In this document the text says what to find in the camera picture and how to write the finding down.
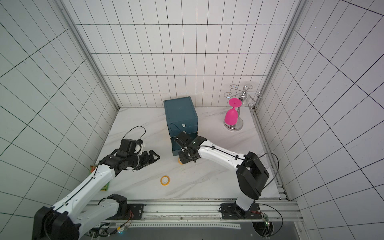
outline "chrome stand base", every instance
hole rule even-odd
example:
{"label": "chrome stand base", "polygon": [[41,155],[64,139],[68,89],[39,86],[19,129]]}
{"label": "chrome stand base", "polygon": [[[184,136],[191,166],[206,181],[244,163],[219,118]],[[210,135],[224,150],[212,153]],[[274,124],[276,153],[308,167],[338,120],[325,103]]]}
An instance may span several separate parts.
{"label": "chrome stand base", "polygon": [[243,125],[244,125],[244,123],[243,123],[243,119],[241,119],[241,117],[239,117],[237,119],[237,123],[235,125],[228,125],[225,123],[225,120],[224,120],[225,128],[228,130],[231,130],[231,131],[239,131],[240,129],[243,128]]}

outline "dark floor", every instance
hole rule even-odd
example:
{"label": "dark floor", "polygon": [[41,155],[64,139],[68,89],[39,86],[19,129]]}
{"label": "dark floor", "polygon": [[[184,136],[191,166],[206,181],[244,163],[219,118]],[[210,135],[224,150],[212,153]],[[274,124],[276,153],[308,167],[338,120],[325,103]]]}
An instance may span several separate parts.
{"label": "dark floor", "polygon": [[[281,222],[276,222],[276,229],[280,228]],[[89,240],[90,237],[83,236],[81,240]],[[230,228],[129,228],[123,233],[112,235],[109,240],[251,240],[262,239],[252,227],[252,223],[241,223],[241,230]],[[298,240],[295,224],[284,222],[282,229],[272,240]]]}

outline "stacked boxes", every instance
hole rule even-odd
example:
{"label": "stacked boxes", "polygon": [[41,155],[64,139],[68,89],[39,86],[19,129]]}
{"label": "stacked boxes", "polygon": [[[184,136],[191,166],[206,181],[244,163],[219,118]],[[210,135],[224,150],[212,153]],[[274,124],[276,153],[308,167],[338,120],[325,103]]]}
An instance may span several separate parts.
{"label": "stacked boxes", "polygon": [[197,117],[191,97],[165,100],[164,110],[172,143],[172,154],[173,156],[178,156],[181,147],[174,139],[180,131],[185,132],[192,138],[197,137],[197,123],[199,118]]}

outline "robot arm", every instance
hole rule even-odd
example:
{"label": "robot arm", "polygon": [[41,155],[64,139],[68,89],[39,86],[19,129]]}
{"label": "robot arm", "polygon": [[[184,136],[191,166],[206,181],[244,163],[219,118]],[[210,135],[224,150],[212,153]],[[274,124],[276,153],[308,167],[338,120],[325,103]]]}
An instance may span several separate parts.
{"label": "robot arm", "polygon": [[97,168],[70,194],[52,207],[42,207],[35,214],[32,239],[77,240],[107,218],[123,218],[130,211],[127,199],[112,194],[99,205],[82,213],[100,189],[122,170],[139,170],[160,159],[152,150],[142,151],[142,140],[121,140],[120,148],[104,157]]}
{"label": "robot arm", "polygon": [[253,152],[248,152],[246,155],[231,152],[204,137],[197,136],[192,139],[184,132],[180,132],[175,140],[182,150],[179,152],[182,164],[205,158],[230,170],[236,170],[241,191],[234,204],[234,214],[243,218],[252,203],[260,197],[269,178],[269,173],[257,155]]}
{"label": "robot arm", "polygon": [[[240,194],[233,205],[233,213],[243,218],[254,200],[261,195],[269,174],[257,155],[231,152],[211,143],[206,138],[189,138],[181,132],[176,142],[182,147],[179,158],[182,164],[199,158],[212,160],[230,170],[236,170]],[[153,151],[142,152],[142,140],[123,139],[120,148],[104,157],[97,168],[70,194],[52,207],[42,207],[34,217],[32,239],[77,240],[100,222],[114,217],[123,218],[130,210],[127,199],[112,194],[91,210],[82,212],[88,202],[122,170],[131,167],[139,170],[160,159]]]}

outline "marble table surface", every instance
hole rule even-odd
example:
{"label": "marble table surface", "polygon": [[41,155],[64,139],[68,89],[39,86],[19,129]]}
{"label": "marble table surface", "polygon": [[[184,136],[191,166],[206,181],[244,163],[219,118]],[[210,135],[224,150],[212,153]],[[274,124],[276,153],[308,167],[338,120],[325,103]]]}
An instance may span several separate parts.
{"label": "marble table surface", "polygon": [[[242,108],[240,117],[244,126],[232,132],[224,127],[223,120],[228,107],[196,108],[199,117],[198,134],[214,144],[228,150],[257,155],[264,153],[258,133],[248,108]],[[110,184],[108,191],[100,191],[95,200],[116,193],[131,200],[136,199],[218,199],[236,198],[240,192],[235,171],[206,159],[184,165],[178,163],[178,156],[172,155],[171,142],[166,124],[164,108],[121,108],[100,152],[99,159],[120,146],[120,140],[132,127],[142,125],[146,134],[142,140],[144,150],[153,150],[160,155],[157,162],[139,171],[122,171]],[[132,130],[126,138],[138,139],[144,130]],[[262,163],[270,174],[266,157]],[[169,176],[167,186],[160,184],[160,178]],[[266,187],[261,197],[279,197],[275,182]]]}

